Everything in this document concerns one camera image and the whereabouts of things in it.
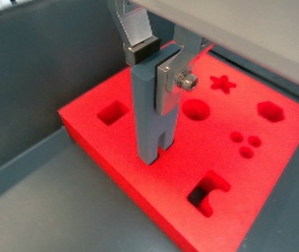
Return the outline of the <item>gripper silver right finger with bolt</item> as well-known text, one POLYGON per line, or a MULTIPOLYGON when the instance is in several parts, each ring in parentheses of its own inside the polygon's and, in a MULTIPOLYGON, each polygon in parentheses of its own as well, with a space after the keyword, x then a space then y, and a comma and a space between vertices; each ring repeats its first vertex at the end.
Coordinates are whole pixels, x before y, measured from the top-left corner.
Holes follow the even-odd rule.
POLYGON ((173 43, 179 51, 156 68, 156 111, 160 115, 178 106, 182 92, 194 90, 198 84, 194 60, 214 47, 211 40, 180 26, 175 27, 173 43))

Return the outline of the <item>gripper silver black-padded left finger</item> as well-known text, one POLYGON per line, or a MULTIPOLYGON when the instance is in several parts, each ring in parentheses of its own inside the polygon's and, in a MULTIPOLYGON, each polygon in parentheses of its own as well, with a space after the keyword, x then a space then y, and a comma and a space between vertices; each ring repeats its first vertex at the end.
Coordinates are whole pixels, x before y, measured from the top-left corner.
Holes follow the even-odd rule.
POLYGON ((125 63, 133 66, 160 50, 160 39, 152 33, 143 7, 128 0, 108 0, 108 8, 123 41, 125 63))

